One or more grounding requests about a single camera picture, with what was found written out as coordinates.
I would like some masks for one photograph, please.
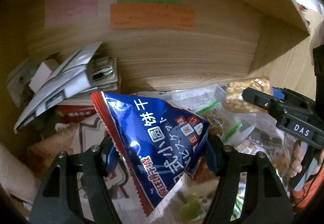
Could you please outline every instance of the red serrated edge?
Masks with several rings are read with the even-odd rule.
[[[104,99],[102,98],[101,92],[95,92],[91,96],[91,101],[100,117],[104,125],[106,126],[106,129],[108,133],[111,136],[111,139],[114,143],[114,146],[116,150],[119,152],[120,155],[122,155],[126,161],[128,170],[130,172],[130,175],[132,177],[134,186],[137,190],[137,194],[140,198],[142,208],[146,216],[150,215],[154,208],[151,206],[150,202],[148,201],[143,188],[141,187],[139,181],[137,180],[137,177],[135,175],[134,169],[132,168],[131,161],[129,160],[125,147],[119,137],[119,134],[117,132],[117,129],[115,127],[114,121],[107,109],[106,103],[104,102]]]

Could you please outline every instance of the human hand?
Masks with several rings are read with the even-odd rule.
[[[304,158],[305,154],[303,153],[301,147],[300,147],[300,140],[296,141],[295,145],[294,145],[294,149],[293,149],[293,154],[291,157],[291,162],[290,162],[290,166],[289,166],[289,173],[292,177],[296,176],[297,173],[300,173],[302,171],[302,165],[301,162]],[[324,149],[320,151],[320,153],[318,154],[318,156],[316,157],[317,159],[317,165],[314,168],[314,171],[311,173],[311,175],[315,175],[318,173],[318,171],[320,170],[321,164],[323,162],[324,159]]]

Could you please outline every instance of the white box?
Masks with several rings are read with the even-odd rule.
[[[35,75],[31,78],[29,88],[33,92],[38,92],[39,89],[45,84],[47,78],[52,74],[54,70],[58,68],[59,64],[55,59],[45,60],[41,63]]]

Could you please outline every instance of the person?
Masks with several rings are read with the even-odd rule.
[[[301,172],[302,166],[301,161],[304,158],[304,153],[300,147],[300,140],[296,141],[292,153],[292,159],[289,167],[289,173],[291,176],[296,176],[297,173]],[[312,198],[315,196],[316,192],[319,190],[323,180],[324,180],[324,166],[321,168],[324,159],[324,149],[320,151],[317,157],[317,165],[312,172],[311,176],[308,178],[307,182],[304,184],[300,191],[292,190],[292,195],[294,197],[296,212],[301,213],[306,206],[310,203]]]

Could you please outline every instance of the pink sticky note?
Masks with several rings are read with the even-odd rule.
[[[45,28],[98,16],[98,0],[45,0]]]

